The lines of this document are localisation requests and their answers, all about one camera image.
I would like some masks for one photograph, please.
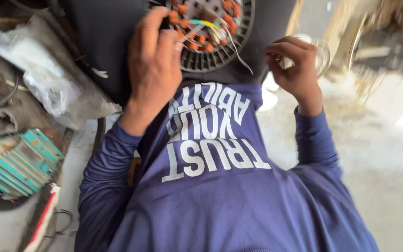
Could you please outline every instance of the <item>man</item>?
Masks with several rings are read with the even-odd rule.
[[[315,47],[286,37],[265,49],[275,81],[299,103],[299,165],[285,171],[266,155],[260,86],[180,85],[182,45],[175,31],[159,32],[166,16],[155,8],[137,25],[132,94],[84,172],[75,250],[377,251],[341,181]],[[295,66],[282,70],[282,57]]]

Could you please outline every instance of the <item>long-sleeve shirt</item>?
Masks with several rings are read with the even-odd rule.
[[[75,251],[377,251],[324,112],[295,109],[299,164],[285,171],[266,155],[261,104],[259,85],[203,83],[179,89],[144,136],[116,123],[84,172]]]

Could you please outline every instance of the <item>hand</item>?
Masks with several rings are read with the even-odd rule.
[[[315,46],[285,37],[269,45],[264,53],[274,81],[298,101],[298,112],[307,117],[320,115],[322,92],[316,82]],[[295,65],[283,70],[279,65],[283,57],[292,59]]]
[[[175,95],[181,83],[180,56],[183,44],[175,30],[161,30],[166,7],[156,7],[136,26],[129,46],[129,74],[132,93],[122,127],[142,135],[161,109]]]

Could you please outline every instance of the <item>white plastic bag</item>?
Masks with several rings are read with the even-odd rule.
[[[23,80],[48,113],[59,117],[82,93],[81,87],[25,27],[0,31],[0,56],[23,71]]]

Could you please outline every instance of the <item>black cloth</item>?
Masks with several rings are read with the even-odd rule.
[[[121,106],[126,105],[130,95],[128,44],[136,24],[146,13],[146,3],[144,0],[62,0],[70,22],[80,35],[89,67],[106,71],[108,78],[86,72]],[[253,29],[240,52],[254,75],[236,59],[208,73],[183,72],[182,85],[200,82],[262,83],[268,73],[262,50],[285,35],[295,3],[296,0],[256,0]]]

